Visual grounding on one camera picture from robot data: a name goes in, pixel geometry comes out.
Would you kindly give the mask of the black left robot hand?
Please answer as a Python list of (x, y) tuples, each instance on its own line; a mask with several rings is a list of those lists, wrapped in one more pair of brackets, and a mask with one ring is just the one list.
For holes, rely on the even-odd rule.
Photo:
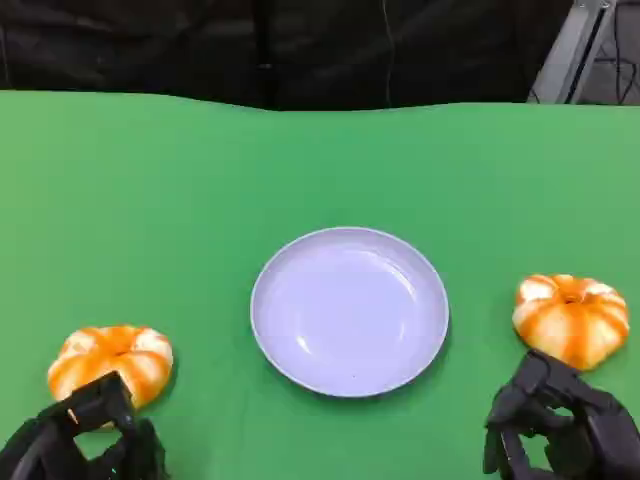
[[(75, 438), (111, 423), (119, 440), (88, 459)], [(26, 420), (1, 450), (3, 479), (167, 479), (165, 449), (153, 423), (135, 417), (117, 372), (75, 390)]]

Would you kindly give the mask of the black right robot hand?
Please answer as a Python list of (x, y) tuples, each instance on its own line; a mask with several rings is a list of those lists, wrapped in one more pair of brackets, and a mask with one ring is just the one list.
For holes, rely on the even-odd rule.
[(639, 430), (612, 394), (531, 349), (496, 393), (483, 472), (502, 479), (637, 479)]

